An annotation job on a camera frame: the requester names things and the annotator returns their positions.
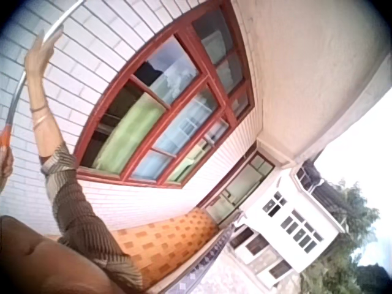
green curtain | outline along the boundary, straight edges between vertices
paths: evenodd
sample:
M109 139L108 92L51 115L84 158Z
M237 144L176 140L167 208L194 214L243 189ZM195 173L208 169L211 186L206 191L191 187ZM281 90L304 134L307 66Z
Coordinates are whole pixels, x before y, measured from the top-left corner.
M92 167L120 174L141 141L164 112L164 107L144 93L115 127Z

glass door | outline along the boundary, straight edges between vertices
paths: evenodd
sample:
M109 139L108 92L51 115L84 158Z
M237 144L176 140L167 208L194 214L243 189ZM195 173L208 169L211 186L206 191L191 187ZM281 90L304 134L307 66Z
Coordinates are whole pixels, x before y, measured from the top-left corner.
M271 162L260 153L255 153L242 170L224 184L223 190L205 206L205 209L218 224L222 223L256 190L273 168Z

red window frame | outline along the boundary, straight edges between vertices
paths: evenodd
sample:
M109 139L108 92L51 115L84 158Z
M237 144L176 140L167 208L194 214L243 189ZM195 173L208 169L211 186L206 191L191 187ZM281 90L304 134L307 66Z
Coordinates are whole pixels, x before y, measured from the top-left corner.
M212 64L204 49L201 40L198 38L196 31L192 26L192 22L202 17L205 13L221 9L228 29L233 40L233 49L230 50L226 56L219 61L217 65ZM165 102L156 100L161 103L167 110L158 120L156 125L150 130L144 138L140 146L133 153L129 159L126 167L120 175L103 174L99 170L92 168L79 167L78 179L86 181L95 181L108 184L120 184L128 186L141 186L141 187L161 187L161 188L177 188L181 189L186 183L194 176L198 169L211 157L211 155L220 147L220 145L230 136L240 122L249 114L254 108L254 96L252 91L252 81L247 62L245 46L242 40L241 31L236 21L236 16L228 0L208 1L192 9L178 20L167 26L162 32L158 33L150 40L139 52L137 52L131 60L124 66L121 72L111 82L109 87L104 92L92 114L90 115L85 128L83 129L79 141L75 147L74 154L80 164L83 155L87 149L88 143L98 126L99 121L105 114L107 108L116 98L119 91L127 82L131 82L138 86L142 91L147 92L152 97L157 97L143 82L141 82L134 72L147 60L168 38L174 36L180 43L183 50L188 54L196 68L198 69L199 76L183 91L178 99L172 105L167 105ZM216 67L226 61L232 54L236 53L240 62L243 72L242 81L230 92L230 96L226 94L223 84L221 83ZM146 153L153 149L153 144L159 138L161 133L168 127L175 116L195 97L200 90L209 88L215 96L218 109L207 119L207 121L199 128L193 135L192 139L182 148L176 155L169 166L162 172L156 181L145 179L131 179L132 172L136 169L138 164L144 158ZM249 105L242 111L240 116L236 118L232 105L234 101L246 94ZM205 156L198 162L191 172L183 179L181 183L166 183L165 181L174 171L174 169L181 163L186 155L192 148L205 136L207 131L224 118L229 127L219 141L205 154Z

striped sleeve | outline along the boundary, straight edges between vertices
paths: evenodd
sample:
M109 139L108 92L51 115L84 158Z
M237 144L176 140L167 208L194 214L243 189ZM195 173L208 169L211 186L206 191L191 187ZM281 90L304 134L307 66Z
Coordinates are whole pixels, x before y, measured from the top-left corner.
M142 287L141 274L94 213L76 179L76 167L65 143L42 165L53 215L62 234L59 242L93 261L126 293L134 293Z

bangle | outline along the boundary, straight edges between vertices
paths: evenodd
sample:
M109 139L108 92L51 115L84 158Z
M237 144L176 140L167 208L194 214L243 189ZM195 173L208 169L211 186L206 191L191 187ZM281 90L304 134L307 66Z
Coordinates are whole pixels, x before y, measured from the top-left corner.
M37 111L43 110L43 109L45 109L45 108L47 108L47 107L48 107L48 102L45 102L45 103L44 103L44 105L43 105L43 106L41 106L40 108L36 108L36 109L32 109L32 108L30 108L30 111L31 111L31 113L34 113L34 112L37 112Z
M34 127L32 127L33 130L39 127L39 125L50 115L50 112L46 113L44 116L41 116L35 123Z

